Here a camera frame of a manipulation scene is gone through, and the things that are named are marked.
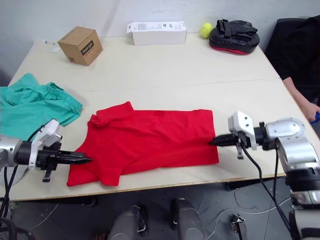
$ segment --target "teal shorts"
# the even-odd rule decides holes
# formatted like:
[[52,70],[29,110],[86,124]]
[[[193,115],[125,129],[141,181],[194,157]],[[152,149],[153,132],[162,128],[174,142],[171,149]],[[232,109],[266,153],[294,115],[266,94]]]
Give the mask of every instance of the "teal shorts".
[[11,86],[0,87],[0,134],[26,141],[42,124],[56,119],[65,126],[80,116],[83,105],[50,82],[39,85],[27,73]]

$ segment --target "tennis ball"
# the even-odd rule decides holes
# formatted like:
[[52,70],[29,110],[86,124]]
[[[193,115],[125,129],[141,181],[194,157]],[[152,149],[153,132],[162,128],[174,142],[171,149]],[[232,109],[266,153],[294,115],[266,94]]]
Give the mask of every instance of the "tennis ball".
[[203,24],[200,30],[201,37],[207,39],[212,29],[214,29],[214,26],[212,26],[210,22],[206,22],[205,24]]

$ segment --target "cardboard box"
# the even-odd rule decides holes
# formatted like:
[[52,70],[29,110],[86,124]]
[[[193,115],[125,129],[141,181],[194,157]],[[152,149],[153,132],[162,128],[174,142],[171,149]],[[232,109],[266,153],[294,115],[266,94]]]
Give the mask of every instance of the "cardboard box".
[[131,22],[126,33],[132,33],[134,45],[185,44],[184,21]]
[[103,51],[96,30],[81,26],[72,29],[58,44],[71,63],[87,66]]

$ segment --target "red polo shirt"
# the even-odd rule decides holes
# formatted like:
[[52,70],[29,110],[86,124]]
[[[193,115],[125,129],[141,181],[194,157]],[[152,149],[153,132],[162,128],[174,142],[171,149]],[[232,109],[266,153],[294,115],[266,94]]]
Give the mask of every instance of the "red polo shirt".
[[156,168],[217,164],[211,110],[134,110],[130,102],[99,110],[88,122],[77,152],[93,161],[71,165],[67,185],[101,181],[117,186],[120,175]]

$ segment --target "elastic waistband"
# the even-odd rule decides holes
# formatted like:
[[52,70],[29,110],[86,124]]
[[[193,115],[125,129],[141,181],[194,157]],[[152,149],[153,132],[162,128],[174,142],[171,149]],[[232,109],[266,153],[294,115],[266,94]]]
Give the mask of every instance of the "elastic waistband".
[[59,87],[53,82],[49,82],[47,85],[45,85],[45,88],[48,94],[50,94],[51,96],[65,100],[74,112],[81,112],[83,105],[79,101],[77,101],[73,96],[65,92],[63,88]]

